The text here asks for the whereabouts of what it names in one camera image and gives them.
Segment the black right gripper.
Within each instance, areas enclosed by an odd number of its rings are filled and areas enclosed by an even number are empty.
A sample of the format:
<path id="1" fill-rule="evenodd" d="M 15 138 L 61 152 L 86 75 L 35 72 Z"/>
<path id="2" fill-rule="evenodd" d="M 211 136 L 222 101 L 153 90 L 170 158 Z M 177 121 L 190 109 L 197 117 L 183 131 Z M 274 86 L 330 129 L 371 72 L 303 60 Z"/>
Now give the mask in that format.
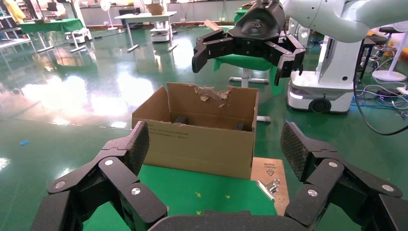
<path id="1" fill-rule="evenodd" d="M 262 57 L 276 67 L 274 85 L 289 78 L 292 71 L 303 71 L 306 48 L 293 35 L 285 35 L 278 42 L 285 26 L 285 13 L 278 1 L 256 2 L 231 29 L 222 29 L 196 39 L 191 67 L 198 73 L 209 59 L 238 54 Z"/>

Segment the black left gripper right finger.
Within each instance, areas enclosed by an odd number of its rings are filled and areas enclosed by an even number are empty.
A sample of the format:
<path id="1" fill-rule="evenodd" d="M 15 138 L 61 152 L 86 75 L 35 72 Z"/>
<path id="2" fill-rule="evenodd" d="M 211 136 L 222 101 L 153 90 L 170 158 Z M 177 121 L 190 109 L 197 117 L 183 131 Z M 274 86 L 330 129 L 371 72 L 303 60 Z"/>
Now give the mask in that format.
<path id="1" fill-rule="evenodd" d="M 280 146 L 302 187 L 285 216 L 312 231 L 329 205 L 340 207 L 364 231 L 405 231 L 408 202 L 395 185 L 349 163 L 328 142 L 284 124 Z"/>

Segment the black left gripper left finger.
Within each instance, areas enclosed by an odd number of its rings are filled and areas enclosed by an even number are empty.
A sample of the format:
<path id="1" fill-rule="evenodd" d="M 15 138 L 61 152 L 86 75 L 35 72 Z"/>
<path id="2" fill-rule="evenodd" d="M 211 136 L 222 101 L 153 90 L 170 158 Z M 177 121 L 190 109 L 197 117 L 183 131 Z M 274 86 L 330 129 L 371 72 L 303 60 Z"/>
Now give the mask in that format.
<path id="1" fill-rule="evenodd" d="M 31 230 L 81 231 L 105 203 L 132 231 L 146 231 L 165 218 L 167 207 L 139 179 L 149 144 L 144 121 L 129 135 L 108 141 L 90 162 L 49 185 Z"/>

